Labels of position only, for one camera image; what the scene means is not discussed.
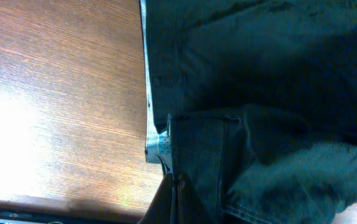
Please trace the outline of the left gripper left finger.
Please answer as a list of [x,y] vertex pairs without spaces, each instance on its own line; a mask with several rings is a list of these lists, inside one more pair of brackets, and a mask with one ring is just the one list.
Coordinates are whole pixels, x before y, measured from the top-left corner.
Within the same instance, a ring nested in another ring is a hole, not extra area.
[[138,224],[170,224],[173,189],[173,175],[165,174],[147,212]]

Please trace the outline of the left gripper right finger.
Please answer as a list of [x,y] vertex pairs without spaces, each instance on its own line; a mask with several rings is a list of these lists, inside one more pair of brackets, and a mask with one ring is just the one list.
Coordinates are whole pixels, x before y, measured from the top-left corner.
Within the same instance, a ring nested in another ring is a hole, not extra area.
[[180,174],[177,185],[177,211],[179,224],[215,224],[216,202],[213,192],[187,174]]

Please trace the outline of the black shorts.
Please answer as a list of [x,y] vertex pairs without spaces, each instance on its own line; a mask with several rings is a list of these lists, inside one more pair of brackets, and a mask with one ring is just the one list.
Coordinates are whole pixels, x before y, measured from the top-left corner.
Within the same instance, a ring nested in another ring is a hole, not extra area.
[[146,160],[218,223],[331,223],[357,202],[357,0],[141,1]]

